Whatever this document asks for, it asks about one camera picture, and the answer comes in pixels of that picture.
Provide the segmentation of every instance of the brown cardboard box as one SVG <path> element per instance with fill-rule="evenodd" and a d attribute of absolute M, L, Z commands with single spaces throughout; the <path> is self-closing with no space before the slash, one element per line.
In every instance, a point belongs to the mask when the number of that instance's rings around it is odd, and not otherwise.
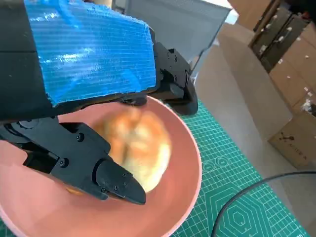
<path fill-rule="evenodd" d="M 280 61 L 272 69 L 270 77 L 291 107 L 309 90 L 308 85 L 286 60 Z"/>
<path fill-rule="evenodd" d="M 309 91 L 302 99 L 299 100 L 299 102 L 292 106 L 292 111 L 294 114 L 299 114 L 302 111 L 302 105 L 305 104 L 307 99 L 316 104 L 316 94 L 313 91 Z"/>
<path fill-rule="evenodd" d="M 314 23 L 310 23 L 302 32 L 301 37 L 316 48 L 316 28 Z"/>
<path fill-rule="evenodd" d="M 301 112 L 269 142 L 296 168 L 307 167 L 316 160 L 316 118 Z"/>
<path fill-rule="evenodd" d="M 283 60 L 289 62 L 303 80 L 316 91 L 316 48 L 300 37 L 285 53 Z"/>

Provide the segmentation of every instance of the bread roll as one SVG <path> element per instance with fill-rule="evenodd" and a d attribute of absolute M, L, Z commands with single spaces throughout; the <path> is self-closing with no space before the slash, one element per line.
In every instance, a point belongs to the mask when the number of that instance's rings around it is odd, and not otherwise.
<path fill-rule="evenodd" d="M 93 129 L 110 143 L 113 160 L 131 172 L 145 192 L 157 186 L 169 163 L 171 141 L 154 113 L 130 107 Z"/>

